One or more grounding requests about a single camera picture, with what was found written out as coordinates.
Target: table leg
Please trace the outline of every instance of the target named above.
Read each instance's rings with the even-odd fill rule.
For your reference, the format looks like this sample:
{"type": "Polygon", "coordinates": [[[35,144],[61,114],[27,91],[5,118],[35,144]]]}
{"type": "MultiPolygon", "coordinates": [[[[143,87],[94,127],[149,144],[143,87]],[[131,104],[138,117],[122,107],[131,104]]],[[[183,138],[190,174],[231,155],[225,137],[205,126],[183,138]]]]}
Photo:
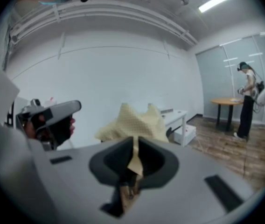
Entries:
{"type": "Polygon", "coordinates": [[[182,137],[181,137],[181,141],[180,141],[180,144],[181,144],[182,147],[185,146],[185,143],[184,143],[184,140],[185,140],[185,129],[187,127],[187,123],[186,123],[185,117],[186,116],[182,117],[182,137]]]}
{"type": "Polygon", "coordinates": [[[221,105],[218,105],[216,126],[220,124],[220,116],[221,116],[221,105]]]}
{"type": "Polygon", "coordinates": [[[226,131],[229,131],[229,129],[230,129],[230,125],[231,125],[231,121],[232,121],[232,114],[233,114],[233,106],[230,105],[229,106],[229,116],[228,116],[228,122],[227,122],[227,126],[226,126],[226,131]]]}

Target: white box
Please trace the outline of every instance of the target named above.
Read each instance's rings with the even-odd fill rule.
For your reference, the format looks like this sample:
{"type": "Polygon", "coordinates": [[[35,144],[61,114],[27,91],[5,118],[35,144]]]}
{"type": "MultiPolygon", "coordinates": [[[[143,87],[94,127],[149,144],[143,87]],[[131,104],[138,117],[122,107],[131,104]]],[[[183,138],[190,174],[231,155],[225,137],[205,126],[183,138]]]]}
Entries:
{"type": "MultiPolygon", "coordinates": [[[[182,128],[179,128],[174,131],[174,141],[176,143],[181,143],[182,128]]],[[[184,145],[190,143],[196,137],[196,127],[191,125],[186,125],[184,145]]]]}

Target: white sneaker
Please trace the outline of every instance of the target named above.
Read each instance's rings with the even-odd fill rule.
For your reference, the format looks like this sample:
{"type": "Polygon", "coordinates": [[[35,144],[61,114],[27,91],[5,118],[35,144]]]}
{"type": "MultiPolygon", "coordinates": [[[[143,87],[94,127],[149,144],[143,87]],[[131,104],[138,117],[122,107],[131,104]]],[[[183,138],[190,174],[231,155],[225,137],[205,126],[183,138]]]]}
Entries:
{"type": "Polygon", "coordinates": [[[233,134],[233,135],[234,135],[234,137],[235,137],[235,138],[242,139],[242,138],[240,138],[240,137],[237,135],[237,133],[236,133],[236,132],[234,132],[234,134],[233,134]]]}

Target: beige fabric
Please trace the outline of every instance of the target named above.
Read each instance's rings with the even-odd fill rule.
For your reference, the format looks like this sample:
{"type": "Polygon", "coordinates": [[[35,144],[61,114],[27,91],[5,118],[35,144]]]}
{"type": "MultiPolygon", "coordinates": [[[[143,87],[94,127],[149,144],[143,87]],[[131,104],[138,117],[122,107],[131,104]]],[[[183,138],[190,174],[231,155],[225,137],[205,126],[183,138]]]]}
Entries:
{"type": "Polygon", "coordinates": [[[131,136],[133,137],[133,157],[127,167],[143,176],[143,167],[138,157],[138,137],[169,142],[164,120],[154,105],[148,105],[146,113],[138,113],[129,104],[122,104],[118,117],[106,127],[100,128],[95,138],[108,141],[131,136]]]}

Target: wooden floor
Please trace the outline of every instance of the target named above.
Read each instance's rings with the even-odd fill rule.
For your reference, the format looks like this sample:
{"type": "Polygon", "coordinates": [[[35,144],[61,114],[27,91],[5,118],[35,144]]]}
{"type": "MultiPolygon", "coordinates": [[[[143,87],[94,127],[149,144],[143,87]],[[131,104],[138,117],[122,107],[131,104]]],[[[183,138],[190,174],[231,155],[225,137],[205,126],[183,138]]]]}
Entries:
{"type": "MultiPolygon", "coordinates": [[[[233,132],[216,130],[216,120],[195,117],[188,122],[197,128],[192,148],[211,156],[241,175],[257,191],[265,186],[265,126],[252,125],[248,142],[233,137],[233,132]]],[[[233,122],[234,130],[238,123],[233,122]]]]}

